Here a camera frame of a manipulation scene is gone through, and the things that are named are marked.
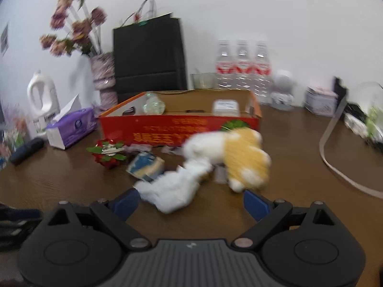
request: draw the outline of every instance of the purple tissue box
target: purple tissue box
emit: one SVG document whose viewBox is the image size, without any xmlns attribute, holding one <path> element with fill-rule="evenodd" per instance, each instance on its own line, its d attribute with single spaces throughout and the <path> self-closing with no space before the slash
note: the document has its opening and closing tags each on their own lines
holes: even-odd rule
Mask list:
<svg viewBox="0 0 383 287">
<path fill-rule="evenodd" d="M 46 127 L 49 144 L 65 150 L 97 128 L 92 108 L 74 111 Z"/>
</svg>

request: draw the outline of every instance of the cardboard box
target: cardboard box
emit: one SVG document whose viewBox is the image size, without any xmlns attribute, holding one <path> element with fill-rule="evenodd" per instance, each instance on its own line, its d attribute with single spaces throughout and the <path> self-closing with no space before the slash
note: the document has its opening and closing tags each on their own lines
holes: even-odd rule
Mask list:
<svg viewBox="0 0 383 287">
<path fill-rule="evenodd" d="M 250 91 L 197 89 L 156 93 L 165 103 L 164 114 L 145 115 L 145 93 L 138 94 L 99 116 L 105 138 L 128 144 L 179 146 L 190 135 L 220 130 L 228 121 L 241 120 L 255 130 L 259 128 L 261 111 Z M 218 99 L 236 100 L 241 116 L 213 116 L 213 103 Z"/>
</svg>

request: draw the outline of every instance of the flower vase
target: flower vase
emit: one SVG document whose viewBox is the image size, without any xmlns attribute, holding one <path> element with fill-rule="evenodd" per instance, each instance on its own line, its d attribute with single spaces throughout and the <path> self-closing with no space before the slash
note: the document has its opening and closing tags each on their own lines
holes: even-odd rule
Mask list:
<svg viewBox="0 0 383 287">
<path fill-rule="evenodd" d="M 90 59 L 93 73 L 93 84 L 97 91 L 100 91 L 101 111 L 106 111 L 117 102 L 117 93 L 114 89 L 116 79 L 114 78 L 114 57 L 113 53 L 96 55 Z"/>
</svg>

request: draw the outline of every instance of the tissue box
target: tissue box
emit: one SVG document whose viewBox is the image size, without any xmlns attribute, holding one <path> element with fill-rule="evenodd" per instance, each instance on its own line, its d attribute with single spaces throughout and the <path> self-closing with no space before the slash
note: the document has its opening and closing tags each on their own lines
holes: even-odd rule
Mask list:
<svg viewBox="0 0 383 287">
<path fill-rule="evenodd" d="M 46 127 L 49 144 L 65 150 L 97 128 L 92 108 L 70 112 Z"/>
<path fill-rule="evenodd" d="M 320 116 L 332 116 L 336 110 L 338 95 L 333 91 L 308 87 L 304 106 L 310 112 Z"/>
</svg>

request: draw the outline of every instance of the tissue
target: tissue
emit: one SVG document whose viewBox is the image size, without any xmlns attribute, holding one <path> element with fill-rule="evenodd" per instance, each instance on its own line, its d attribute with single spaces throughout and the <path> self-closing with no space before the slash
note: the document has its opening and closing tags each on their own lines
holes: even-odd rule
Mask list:
<svg viewBox="0 0 383 287">
<path fill-rule="evenodd" d="M 93 109 L 81 109 L 77 95 L 53 118 L 46 127 L 46 134 L 51 146 L 65 150 L 96 128 Z"/>
</svg>

